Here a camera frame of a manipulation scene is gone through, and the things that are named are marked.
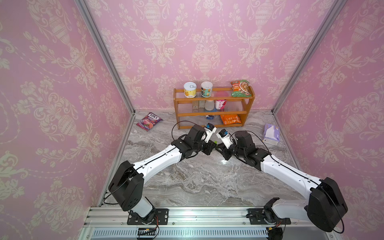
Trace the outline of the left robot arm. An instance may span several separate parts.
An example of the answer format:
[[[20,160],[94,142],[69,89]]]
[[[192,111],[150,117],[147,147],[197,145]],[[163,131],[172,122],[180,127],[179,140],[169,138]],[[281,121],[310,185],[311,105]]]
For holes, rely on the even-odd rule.
[[[188,142],[176,139],[163,151],[150,158],[131,164],[125,161],[118,167],[108,190],[124,212],[129,212],[139,224],[157,221],[157,209],[143,196],[144,184],[167,167],[193,158],[202,152],[210,155],[216,143],[209,140]]]

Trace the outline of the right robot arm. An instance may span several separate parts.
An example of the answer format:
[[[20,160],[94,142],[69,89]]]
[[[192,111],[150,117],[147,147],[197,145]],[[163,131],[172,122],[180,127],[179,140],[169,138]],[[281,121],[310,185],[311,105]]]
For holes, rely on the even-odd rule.
[[[287,184],[303,196],[302,200],[284,200],[278,197],[266,208],[279,219],[309,221],[324,232],[332,232],[343,221],[348,207],[337,182],[306,174],[279,160],[269,151],[251,146],[240,148],[236,144],[219,144],[218,150],[228,160],[235,157],[255,169]]]

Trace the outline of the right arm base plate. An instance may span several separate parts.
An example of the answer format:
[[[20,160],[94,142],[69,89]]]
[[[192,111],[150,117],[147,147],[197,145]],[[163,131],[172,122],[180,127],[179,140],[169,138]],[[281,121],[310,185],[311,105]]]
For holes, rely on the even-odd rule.
[[[292,222],[289,218],[280,219],[274,213],[263,208],[247,209],[246,218],[249,219],[251,225],[273,225],[278,224],[290,225]]]

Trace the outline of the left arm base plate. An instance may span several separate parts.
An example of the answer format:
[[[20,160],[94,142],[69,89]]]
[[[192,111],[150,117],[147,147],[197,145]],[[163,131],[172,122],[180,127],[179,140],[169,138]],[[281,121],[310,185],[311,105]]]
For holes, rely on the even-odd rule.
[[[153,209],[147,217],[140,217],[130,210],[127,225],[167,225],[169,209]]]

